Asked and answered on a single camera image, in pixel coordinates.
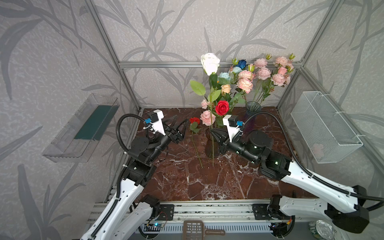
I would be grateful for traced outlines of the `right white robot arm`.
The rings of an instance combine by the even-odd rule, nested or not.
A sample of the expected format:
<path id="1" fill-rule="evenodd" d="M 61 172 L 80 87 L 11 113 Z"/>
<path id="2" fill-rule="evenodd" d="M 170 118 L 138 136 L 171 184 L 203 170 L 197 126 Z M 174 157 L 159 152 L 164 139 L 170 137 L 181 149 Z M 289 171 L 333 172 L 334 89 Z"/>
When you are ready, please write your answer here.
<path id="1" fill-rule="evenodd" d="M 384 206 L 382 197 L 368 196 L 367 190 L 359 185 L 338 184 L 308 170 L 295 155 L 289 158 L 273 151 L 274 140 L 262 131 L 254 130 L 246 142 L 242 141 L 247 122 L 238 121 L 236 116 L 225 116 L 224 125 L 225 129 L 211 129 L 221 154 L 233 152 L 259 165 L 264 176 L 294 185 L 315 196 L 314 199 L 274 196 L 268 208 L 271 215 L 328 220 L 344 231 L 360 234 L 370 223 L 370 212 Z"/>

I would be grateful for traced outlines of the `pink rose bud stem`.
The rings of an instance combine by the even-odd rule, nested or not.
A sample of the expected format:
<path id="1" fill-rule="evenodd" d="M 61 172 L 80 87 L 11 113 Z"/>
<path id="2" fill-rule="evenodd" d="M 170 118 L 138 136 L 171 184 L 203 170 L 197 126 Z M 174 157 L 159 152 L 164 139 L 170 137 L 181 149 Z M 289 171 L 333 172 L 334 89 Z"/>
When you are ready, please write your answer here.
<path id="1" fill-rule="evenodd" d="M 280 68 L 278 69 L 278 74 L 280 74 L 280 75 L 283 75 L 283 76 L 284 76 L 287 72 L 288 72 L 288 70 L 287 70 L 286 67 L 280 67 Z"/>

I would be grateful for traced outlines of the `pale pink peony stem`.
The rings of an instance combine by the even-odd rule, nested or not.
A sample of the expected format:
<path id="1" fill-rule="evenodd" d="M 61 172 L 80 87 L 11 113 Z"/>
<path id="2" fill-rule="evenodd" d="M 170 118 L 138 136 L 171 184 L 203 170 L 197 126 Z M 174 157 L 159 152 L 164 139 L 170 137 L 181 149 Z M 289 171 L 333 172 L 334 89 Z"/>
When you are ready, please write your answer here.
<path id="1" fill-rule="evenodd" d="M 262 96 L 261 102 L 263 102 L 271 93 L 275 90 L 275 87 L 284 87 L 291 82 L 291 76 L 289 74 L 274 74 L 271 78 L 268 78 L 262 83 Z"/>
<path id="2" fill-rule="evenodd" d="M 261 100 L 262 95 L 264 94 L 263 84 L 271 76 L 271 71 L 267 68 L 268 60 L 270 60 L 271 57 L 270 54 L 267 54 L 264 58 L 259 58 L 254 61 L 255 69 L 257 70 L 257 84 L 259 86 L 259 89 L 254 96 L 254 100 L 256 100 L 257 103 Z"/>

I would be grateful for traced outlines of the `peach rose bud stem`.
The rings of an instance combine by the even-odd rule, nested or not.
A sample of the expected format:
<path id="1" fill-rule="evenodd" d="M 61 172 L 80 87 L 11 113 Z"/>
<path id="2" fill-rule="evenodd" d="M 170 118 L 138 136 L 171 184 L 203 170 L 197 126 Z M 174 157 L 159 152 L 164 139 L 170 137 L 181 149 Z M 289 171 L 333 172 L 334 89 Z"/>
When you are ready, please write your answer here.
<path id="1" fill-rule="evenodd" d="M 231 85 L 229 85 L 229 84 L 222 85 L 221 86 L 221 93 L 223 96 L 225 96 L 226 94 L 230 95 L 231 94 Z"/>

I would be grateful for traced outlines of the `single red rose stem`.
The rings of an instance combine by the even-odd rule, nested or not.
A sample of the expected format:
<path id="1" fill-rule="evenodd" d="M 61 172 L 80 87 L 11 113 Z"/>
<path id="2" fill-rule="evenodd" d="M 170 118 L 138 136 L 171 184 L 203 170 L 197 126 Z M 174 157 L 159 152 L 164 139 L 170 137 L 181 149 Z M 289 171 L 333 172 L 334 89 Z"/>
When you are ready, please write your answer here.
<path id="1" fill-rule="evenodd" d="M 225 116 L 229 112 L 229 110 L 230 110 L 229 103 L 223 100 L 220 100 L 215 107 L 215 111 L 219 116 Z"/>

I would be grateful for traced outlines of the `small red rose spray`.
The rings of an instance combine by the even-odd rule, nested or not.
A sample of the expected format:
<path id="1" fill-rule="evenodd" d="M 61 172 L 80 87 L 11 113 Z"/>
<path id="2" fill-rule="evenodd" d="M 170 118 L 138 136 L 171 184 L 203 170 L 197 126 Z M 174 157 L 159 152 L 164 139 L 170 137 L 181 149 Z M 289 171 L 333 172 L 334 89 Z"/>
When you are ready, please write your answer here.
<path id="1" fill-rule="evenodd" d="M 193 143 L 194 149 L 195 149 L 197 157 L 199 159 L 200 166 L 201 166 L 201 168 L 203 168 L 204 166 L 203 166 L 203 163 L 202 163 L 202 160 L 201 160 L 198 148 L 197 148 L 195 140 L 194 140 L 194 135 L 198 134 L 200 132 L 200 130 L 201 130 L 199 128 L 200 121 L 201 120 L 199 118 L 196 118 L 196 117 L 190 118 L 190 131 L 191 131 L 191 139 L 192 139 L 192 143 Z"/>

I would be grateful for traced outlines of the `large white rose stem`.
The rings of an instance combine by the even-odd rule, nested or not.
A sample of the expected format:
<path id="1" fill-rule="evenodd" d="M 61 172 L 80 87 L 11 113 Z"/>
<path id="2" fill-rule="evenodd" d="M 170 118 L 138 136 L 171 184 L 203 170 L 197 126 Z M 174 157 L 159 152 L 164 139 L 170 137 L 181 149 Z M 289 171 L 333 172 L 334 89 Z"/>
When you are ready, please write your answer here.
<path id="1" fill-rule="evenodd" d="M 201 64 L 204 72 L 209 77 L 209 89 L 207 89 L 202 83 L 197 81 L 190 81 L 190 86 L 195 94 L 203 96 L 209 103 L 208 109 L 210 111 L 210 129 L 214 126 L 213 121 L 213 104 L 221 94 L 221 90 L 218 90 L 218 75 L 217 71 L 220 66 L 220 59 L 213 53 L 207 53 L 201 56 Z"/>

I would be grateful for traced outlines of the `purple glass vase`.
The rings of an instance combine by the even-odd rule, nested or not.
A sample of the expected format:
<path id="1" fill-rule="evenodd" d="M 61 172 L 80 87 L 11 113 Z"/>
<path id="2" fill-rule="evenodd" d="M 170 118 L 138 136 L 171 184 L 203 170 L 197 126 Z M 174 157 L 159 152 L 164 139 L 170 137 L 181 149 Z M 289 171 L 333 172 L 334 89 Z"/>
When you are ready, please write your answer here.
<path id="1" fill-rule="evenodd" d="M 262 107 L 259 103 L 253 102 L 253 101 L 247 102 L 246 103 L 246 113 L 243 117 L 243 121 L 245 122 L 246 120 L 248 120 L 250 118 L 250 116 L 261 111 L 261 109 L 262 109 Z M 254 129 L 255 119 L 256 119 L 255 117 L 252 117 L 248 121 L 248 123 L 245 125 L 245 128 L 244 128 L 244 134 L 245 135 L 248 135 Z"/>

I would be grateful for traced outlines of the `white pink-edged rose stem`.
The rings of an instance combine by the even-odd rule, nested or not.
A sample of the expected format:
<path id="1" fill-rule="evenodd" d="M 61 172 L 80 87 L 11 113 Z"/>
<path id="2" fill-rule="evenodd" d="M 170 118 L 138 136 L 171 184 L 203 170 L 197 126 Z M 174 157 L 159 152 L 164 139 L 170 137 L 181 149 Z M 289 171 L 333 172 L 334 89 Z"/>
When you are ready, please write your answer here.
<path id="1" fill-rule="evenodd" d="M 295 57 L 296 56 L 294 54 L 290 54 L 288 57 L 277 57 L 274 61 L 274 65 L 276 67 L 284 67 L 288 71 L 292 71 L 294 69 L 293 60 L 295 59 Z"/>

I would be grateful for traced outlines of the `light pink rose stem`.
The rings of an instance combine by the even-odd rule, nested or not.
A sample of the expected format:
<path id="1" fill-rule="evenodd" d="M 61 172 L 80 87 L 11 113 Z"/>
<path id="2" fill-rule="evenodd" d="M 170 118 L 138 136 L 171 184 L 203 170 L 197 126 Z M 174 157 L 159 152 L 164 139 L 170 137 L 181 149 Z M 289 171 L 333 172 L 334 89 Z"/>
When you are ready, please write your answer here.
<path id="1" fill-rule="evenodd" d="M 210 110 L 211 103 L 208 102 L 207 100 L 203 100 L 201 102 L 202 109 L 204 110 L 203 113 L 200 116 L 201 121 L 203 122 L 204 125 L 211 127 L 215 121 L 216 121 L 216 116 L 214 113 Z"/>

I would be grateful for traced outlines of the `pale blue flower stem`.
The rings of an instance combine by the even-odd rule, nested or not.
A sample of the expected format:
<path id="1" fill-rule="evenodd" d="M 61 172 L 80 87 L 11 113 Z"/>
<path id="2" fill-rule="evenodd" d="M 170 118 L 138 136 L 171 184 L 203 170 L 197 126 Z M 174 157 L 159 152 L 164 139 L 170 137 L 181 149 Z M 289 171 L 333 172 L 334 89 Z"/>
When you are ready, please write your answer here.
<path id="1" fill-rule="evenodd" d="M 243 70 L 240 65 L 240 60 L 234 58 L 232 60 L 232 66 L 228 72 L 220 73 L 218 76 L 218 83 L 220 85 L 235 84 L 237 81 L 238 74 Z"/>

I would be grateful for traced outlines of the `blue rose stem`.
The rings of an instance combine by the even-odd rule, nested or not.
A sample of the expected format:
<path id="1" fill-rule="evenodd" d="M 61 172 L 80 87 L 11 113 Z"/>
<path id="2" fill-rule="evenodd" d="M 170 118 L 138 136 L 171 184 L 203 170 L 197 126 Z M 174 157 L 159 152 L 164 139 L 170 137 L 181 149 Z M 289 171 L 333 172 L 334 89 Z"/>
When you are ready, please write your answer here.
<path id="1" fill-rule="evenodd" d="M 247 61 L 246 60 L 240 60 L 238 62 L 238 64 L 236 65 L 236 67 L 238 67 L 238 68 L 240 68 L 242 70 L 244 70 L 246 66 L 247 66 Z"/>

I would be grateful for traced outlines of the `pink-edged rose spray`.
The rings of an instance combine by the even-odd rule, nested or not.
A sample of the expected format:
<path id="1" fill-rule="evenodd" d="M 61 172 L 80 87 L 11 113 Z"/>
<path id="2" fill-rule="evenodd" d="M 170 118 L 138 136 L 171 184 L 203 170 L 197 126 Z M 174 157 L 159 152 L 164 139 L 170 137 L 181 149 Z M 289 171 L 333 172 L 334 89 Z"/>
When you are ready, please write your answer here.
<path id="1" fill-rule="evenodd" d="M 253 72 L 243 70 L 238 66 L 232 65 L 229 70 L 230 76 L 230 96 L 236 97 L 238 103 L 245 103 L 247 95 L 253 90 L 255 78 Z"/>

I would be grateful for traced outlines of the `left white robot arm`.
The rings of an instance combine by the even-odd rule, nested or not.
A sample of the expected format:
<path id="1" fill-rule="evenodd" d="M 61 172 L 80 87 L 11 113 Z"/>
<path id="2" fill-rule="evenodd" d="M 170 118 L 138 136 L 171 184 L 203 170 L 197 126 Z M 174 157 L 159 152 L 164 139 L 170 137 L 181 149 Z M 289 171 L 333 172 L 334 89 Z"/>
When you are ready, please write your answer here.
<path id="1" fill-rule="evenodd" d="M 136 137 L 127 147 L 121 136 L 121 124 L 127 118 L 143 122 L 146 134 L 152 133 L 154 137 Z M 119 118 L 117 140 L 131 159 L 119 174 L 115 195 L 96 222 L 83 234 L 83 240 L 127 240 L 146 220 L 159 216 L 159 199 L 147 195 L 137 205 L 134 201 L 155 173 L 157 167 L 154 161 L 170 143 L 178 144 L 185 138 L 189 120 L 185 119 L 178 125 L 167 123 L 161 110 L 150 112 L 147 119 L 134 114 Z"/>

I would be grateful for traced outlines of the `dark red glass vase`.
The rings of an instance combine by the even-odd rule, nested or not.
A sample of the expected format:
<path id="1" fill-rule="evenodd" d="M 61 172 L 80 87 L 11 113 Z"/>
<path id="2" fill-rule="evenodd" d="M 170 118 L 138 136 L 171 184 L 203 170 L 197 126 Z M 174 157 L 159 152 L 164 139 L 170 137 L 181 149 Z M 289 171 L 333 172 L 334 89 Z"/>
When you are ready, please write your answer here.
<path id="1" fill-rule="evenodd" d="M 205 146 L 205 154 L 208 158 L 217 158 L 220 156 L 219 144 L 215 137 L 211 134 L 210 129 L 206 129 L 205 136 L 207 138 L 207 143 Z"/>

